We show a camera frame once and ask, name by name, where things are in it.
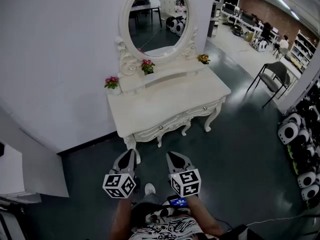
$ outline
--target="brick wall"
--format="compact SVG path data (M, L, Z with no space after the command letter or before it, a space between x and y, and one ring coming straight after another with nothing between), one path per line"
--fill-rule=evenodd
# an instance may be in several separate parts
M319 40L306 26L267 1L240 0L239 7L249 14L257 15L263 23L269 22L271 26L278 29L280 39L282 39L284 35L287 35L290 48L293 45L299 30L302 31L304 36L310 38L312 42L314 39Z

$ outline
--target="flower pot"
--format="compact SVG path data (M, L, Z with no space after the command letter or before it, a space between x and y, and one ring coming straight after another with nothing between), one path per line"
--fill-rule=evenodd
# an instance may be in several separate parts
M121 93L121 89L120 89L119 86L116 87L116 88L114 88L114 89L105 87L104 90L105 90L105 92L106 92L107 95L117 96L117 95L119 95L119 94Z
M148 81L151 81L155 78L155 74L154 73L151 73L151 74L147 74L144 76L145 79L147 79Z

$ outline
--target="vanity table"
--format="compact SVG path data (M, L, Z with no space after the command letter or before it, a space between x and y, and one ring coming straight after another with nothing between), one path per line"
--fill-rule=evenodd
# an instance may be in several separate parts
M158 49L165 51L158 56L150 56L155 51L140 52L131 40L128 20L133 2L128 0L119 16L121 36L116 38L121 93L107 96L118 135L128 149L155 138L160 148L165 133L184 126L181 133L185 136L192 119L205 116L204 130L209 132L231 91L197 60L192 1L185 0L188 17L180 40ZM142 60L152 60L154 73L144 75Z

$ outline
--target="floor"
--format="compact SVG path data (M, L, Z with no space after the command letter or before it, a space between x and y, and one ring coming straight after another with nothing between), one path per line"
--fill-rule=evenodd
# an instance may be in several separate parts
M231 89L220 115L204 131L205 117L194 118L185 137L180 129L157 141L138 143L142 186L152 182L161 200L174 194L168 184L167 151L188 156L199 169L199 198L216 218L240 224L300 214L303 203L296 178L277 136L282 115L260 85L246 94L253 78L226 53L207 42L209 67ZM102 189L104 175L126 150L115 137L62 158L70 198L42 196L26 207L33 240L108 239L118 201ZM294 239L302 220L270 221L249 226L265 240ZM228 226L221 224L225 230Z
M271 44L267 46L266 51L258 52L242 37L232 34L229 26L222 25L221 23L218 26L216 36L212 38L208 37L207 40L228 54L233 61L239 64L253 78L257 76L264 64L274 63L279 60L270 52L273 49ZM260 83L259 85L262 86L270 96L273 96L274 93L269 91L263 83ZM286 94L288 94L288 92L280 99L274 99L274 102L277 105L280 104Z
M164 19L162 20L162 29L157 11L153 11L153 22L151 22L151 14L145 16L141 12L138 16L139 24L137 28L135 19L129 19L129 32L134 46L141 49L142 52L174 46L180 37L167 29L165 21L167 17L167 15L161 14L161 18Z

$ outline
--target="phone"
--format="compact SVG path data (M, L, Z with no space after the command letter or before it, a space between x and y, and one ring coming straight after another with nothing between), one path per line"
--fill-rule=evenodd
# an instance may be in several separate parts
M184 197L180 197L179 195L172 195L167 198L170 205L172 206L179 206L179 207L187 207L188 203Z

